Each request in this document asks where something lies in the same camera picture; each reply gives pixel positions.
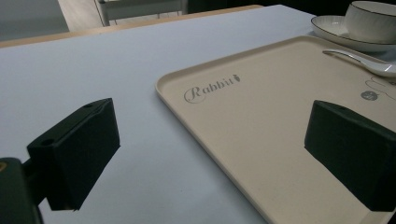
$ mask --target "ceramic dish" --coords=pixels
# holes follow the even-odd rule
[[[379,52],[396,48],[396,43],[379,44],[351,39],[343,16],[317,16],[311,22],[316,35],[351,49]]]

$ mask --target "spoon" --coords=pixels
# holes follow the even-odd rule
[[[358,62],[360,62],[367,70],[379,75],[381,77],[396,77],[396,65],[390,63],[376,63],[368,59],[364,59],[356,54],[349,53],[340,49],[325,49],[323,53],[339,53],[348,56]]]

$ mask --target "white table surface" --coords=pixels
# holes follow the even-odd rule
[[[89,102],[113,98],[121,147],[77,212],[56,223],[266,223],[155,91],[161,76],[297,35],[313,15],[283,6],[0,49],[0,156]],[[395,50],[375,55],[396,62]]]

